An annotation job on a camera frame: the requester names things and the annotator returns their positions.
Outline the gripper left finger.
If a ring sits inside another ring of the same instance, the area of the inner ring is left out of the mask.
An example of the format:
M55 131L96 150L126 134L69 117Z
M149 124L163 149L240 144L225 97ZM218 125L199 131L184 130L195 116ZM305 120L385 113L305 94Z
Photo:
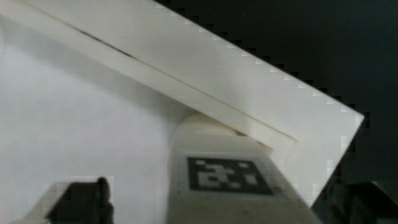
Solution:
M55 183L23 224L113 224L106 178L99 177L94 182Z

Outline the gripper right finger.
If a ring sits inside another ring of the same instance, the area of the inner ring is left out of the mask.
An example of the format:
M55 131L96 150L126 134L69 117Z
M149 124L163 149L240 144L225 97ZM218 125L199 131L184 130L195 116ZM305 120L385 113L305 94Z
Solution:
M337 182L325 196L323 224L398 224L396 182Z

